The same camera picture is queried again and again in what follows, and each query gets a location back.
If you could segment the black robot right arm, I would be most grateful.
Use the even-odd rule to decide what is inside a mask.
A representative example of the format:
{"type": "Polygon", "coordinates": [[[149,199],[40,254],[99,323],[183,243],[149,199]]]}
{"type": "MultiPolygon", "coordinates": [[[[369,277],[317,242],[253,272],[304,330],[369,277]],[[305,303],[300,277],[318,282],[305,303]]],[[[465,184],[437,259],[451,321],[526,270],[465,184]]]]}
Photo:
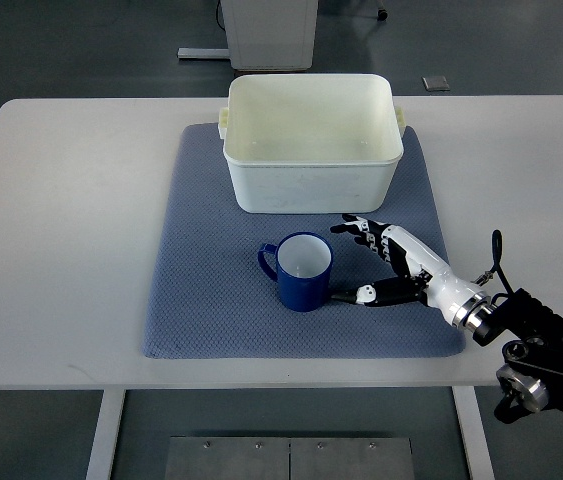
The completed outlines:
{"type": "Polygon", "coordinates": [[[494,306],[473,339],[485,346],[505,331],[516,336],[502,347],[504,365],[496,373],[503,398],[494,415],[511,424],[543,410],[563,412],[563,317],[527,291],[512,289],[500,265],[502,252],[502,234],[495,230],[493,265],[478,282],[498,275],[505,291],[494,298],[503,302],[494,306]]]}

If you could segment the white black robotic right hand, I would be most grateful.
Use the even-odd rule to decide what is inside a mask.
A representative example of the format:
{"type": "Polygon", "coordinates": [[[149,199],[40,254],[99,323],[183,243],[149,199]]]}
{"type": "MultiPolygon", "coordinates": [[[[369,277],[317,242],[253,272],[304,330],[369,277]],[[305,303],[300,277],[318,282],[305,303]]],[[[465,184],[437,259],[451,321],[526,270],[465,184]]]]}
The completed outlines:
{"type": "Polygon", "coordinates": [[[350,233],[357,244],[367,247],[388,263],[392,278],[355,289],[334,292],[331,298],[366,307],[384,307],[420,302],[441,311],[443,319],[457,329],[485,337],[491,327],[487,317],[494,312],[481,287],[457,277],[450,265],[406,229],[344,214],[332,226],[335,234],[350,233]]]}

